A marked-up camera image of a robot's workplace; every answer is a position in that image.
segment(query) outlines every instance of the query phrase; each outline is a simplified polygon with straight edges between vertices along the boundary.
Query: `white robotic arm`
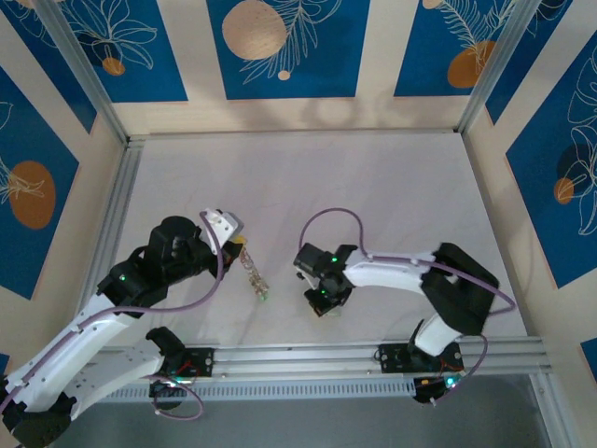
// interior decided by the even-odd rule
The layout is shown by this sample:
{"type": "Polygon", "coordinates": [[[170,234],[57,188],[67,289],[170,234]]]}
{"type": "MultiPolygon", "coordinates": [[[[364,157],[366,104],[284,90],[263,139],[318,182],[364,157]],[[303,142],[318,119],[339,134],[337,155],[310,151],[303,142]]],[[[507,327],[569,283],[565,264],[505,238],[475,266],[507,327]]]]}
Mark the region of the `white robotic arm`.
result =
{"type": "Polygon", "coordinates": [[[184,217],[164,219],[147,246],[111,269],[75,319],[0,384],[3,422],[25,448],[47,446],[93,403],[160,371],[168,357],[171,364],[180,361],[184,345],[169,330],[157,329],[148,335],[151,340],[85,369],[111,339],[138,321],[138,307],[150,308],[166,298],[169,286],[205,270],[215,276],[218,251],[223,272],[239,256],[242,245],[230,240],[242,222],[211,209],[201,215],[210,226],[205,232],[184,217]]]}
{"type": "Polygon", "coordinates": [[[419,254],[367,253],[354,245],[341,245],[335,254],[305,244],[295,259],[311,307],[324,315],[348,300],[355,287],[394,287],[425,296],[437,313],[423,322],[414,345],[431,357],[463,334],[480,334],[493,303],[493,294],[463,279],[450,278],[432,266],[446,264],[498,287],[489,272],[456,245],[443,244],[438,251],[419,254]]]}

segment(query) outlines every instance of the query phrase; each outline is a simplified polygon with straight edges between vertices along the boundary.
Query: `purple cable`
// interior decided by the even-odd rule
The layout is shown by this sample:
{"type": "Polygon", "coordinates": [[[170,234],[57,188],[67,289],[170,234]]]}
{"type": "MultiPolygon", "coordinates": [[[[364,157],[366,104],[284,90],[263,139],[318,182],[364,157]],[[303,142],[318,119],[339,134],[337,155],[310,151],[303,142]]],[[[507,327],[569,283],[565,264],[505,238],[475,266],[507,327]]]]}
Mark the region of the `purple cable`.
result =
{"type": "Polygon", "coordinates": [[[148,375],[145,377],[147,380],[158,380],[158,381],[166,381],[170,383],[176,383],[176,387],[180,387],[181,389],[187,391],[189,395],[191,395],[199,404],[199,411],[195,415],[174,415],[171,413],[165,413],[161,409],[158,408],[158,394],[153,398],[153,407],[156,410],[157,415],[162,415],[166,418],[170,418],[172,420],[180,420],[184,422],[190,422],[191,420],[197,420],[199,417],[203,415],[203,401],[201,397],[195,393],[193,389],[188,387],[187,385],[183,385],[182,383],[178,383],[176,380],[172,378],[168,378],[166,376],[159,376],[159,375],[148,375]]]}
{"type": "MultiPolygon", "coordinates": [[[[331,212],[342,212],[342,213],[346,213],[352,217],[354,217],[354,219],[356,219],[356,222],[358,223],[358,243],[359,243],[359,250],[361,251],[361,253],[368,259],[372,259],[372,260],[377,260],[377,261],[398,261],[398,262],[403,262],[403,263],[408,263],[408,264],[421,264],[423,266],[427,266],[430,268],[436,268],[436,269],[440,269],[446,273],[451,273],[452,275],[457,275],[471,283],[474,283],[475,285],[482,287],[486,290],[488,290],[489,292],[491,292],[492,294],[500,297],[501,299],[503,299],[505,302],[507,302],[508,307],[506,308],[502,308],[500,310],[497,311],[493,311],[490,312],[490,315],[501,315],[504,313],[509,313],[510,311],[513,311],[516,309],[516,302],[509,297],[507,294],[505,294],[504,292],[500,291],[499,289],[497,289],[496,287],[490,285],[489,283],[486,283],[482,280],[480,280],[479,278],[469,274],[469,273],[465,273],[463,271],[460,271],[458,269],[452,268],[450,266],[446,266],[445,264],[442,263],[438,263],[436,261],[427,261],[424,259],[409,259],[407,257],[376,257],[376,256],[371,256],[367,250],[365,249],[365,227],[363,226],[363,220],[360,218],[359,215],[357,215],[355,212],[353,212],[352,210],[349,210],[348,208],[342,208],[342,207],[332,207],[332,208],[327,208],[325,210],[322,210],[319,213],[316,213],[315,215],[313,215],[306,223],[305,226],[302,228],[302,231],[300,232],[300,237],[298,238],[298,249],[301,249],[303,246],[303,241],[305,238],[305,233],[307,231],[307,229],[309,228],[309,226],[317,219],[319,218],[321,215],[325,215],[326,213],[331,213],[331,212]]],[[[484,346],[483,346],[483,351],[479,357],[479,359],[477,360],[477,363],[471,368],[470,371],[468,371],[468,373],[466,374],[465,378],[468,378],[469,376],[473,375],[473,373],[475,373],[481,363],[483,362],[483,359],[485,359],[485,357],[487,356],[487,349],[489,347],[489,342],[487,341],[487,338],[485,336],[483,336],[482,334],[479,335],[480,338],[483,340],[484,342],[484,346]]],[[[465,379],[463,378],[459,383],[457,383],[457,386],[455,386],[453,389],[455,389],[456,387],[459,387],[459,384],[465,379]]],[[[436,399],[435,402],[441,401],[442,399],[445,399],[447,396],[449,396],[449,394],[440,397],[439,399],[436,399]]]]}
{"type": "MultiPolygon", "coordinates": [[[[219,246],[218,241],[217,241],[217,236],[215,235],[215,232],[212,229],[211,224],[209,223],[209,221],[207,220],[207,218],[205,216],[206,216],[205,212],[199,213],[199,217],[203,221],[203,224],[205,224],[206,230],[209,232],[210,236],[212,237],[212,240],[214,241],[215,253],[216,253],[216,257],[217,257],[217,274],[215,276],[215,282],[212,285],[212,288],[207,292],[207,294],[205,294],[199,300],[190,303],[189,305],[178,306],[175,308],[142,308],[142,307],[138,307],[138,306],[116,306],[113,308],[108,308],[108,309],[105,309],[105,310],[103,310],[99,313],[96,313],[95,315],[92,315],[91,317],[85,319],[83,322],[81,322],[79,324],[78,327],[81,330],[86,329],[87,327],[89,327],[94,322],[97,322],[102,317],[104,317],[106,315],[112,315],[115,313],[144,313],[144,314],[153,314],[153,315],[181,313],[183,311],[192,310],[192,309],[202,305],[209,299],[211,299],[212,296],[214,296],[215,292],[217,291],[218,287],[220,286],[220,283],[222,282],[222,276],[224,273],[224,258],[222,255],[222,248],[219,246]]],[[[64,337],[62,339],[60,339],[52,348],[50,348],[48,350],[48,352],[44,356],[42,356],[39,359],[39,361],[37,361],[37,363],[27,372],[27,374],[25,374],[21,378],[23,383],[27,384],[29,382],[29,380],[31,380],[31,378],[33,378],[33,376],[44,366],[44,364],[46,364],[46,362],[48,362],[48,360],[50,360],[59,350],[61,350],[77,334],[78,334],[77,332],[71,331],[70,333],[64,335],[64,337]]],[[[17,396],[17,394],[19,392],[21,392],[22,389],[23,389],[23,387],[19,385],[19,386],[15,387],[10,392],[10,394],[8,394],[8,396],[4,399],[2,404],[0,404],[0,414],[2,414],[2,412],[7,407],[7,405],[10,403],[10,401],[12,399],[14,399],[17,396]]]]}
{"type": "MultiPolygon", "coordinates": [[[[483,340],[483,351],[481,352],[481,355],[479,356],[479,359],[477,359],[477,362],[475,363],[475,365],[473,367],[471,367],[470,371],[468,371],[468,373],[465,375],[465,377],[460,380],[458,383],[456,383],[454,385],[454,387],[451,389],[451,392],[453,392],[454,390],[458,389],[461,387],[463,381],[466,378],[469,378],[471,376],[473,376],[473,374],[479,369],[479,367],[481,366],[481,363],[483,362],[483,359],[485,359],[485,357],[487,356],[487,350],[489,348],[489,341],[487,341],[487,338],[480,334],[479,337],[483,340]]],[[[439,403],[440,401],[446,399],[447,397],[449,397],[450,395],[452,395],[452,393],[450,394],[445,394],[442,395],[441,397],[439,397],[438,399],[435,399],[433,401],[433,405],[435,406],[437,403],[439,403]]]]}

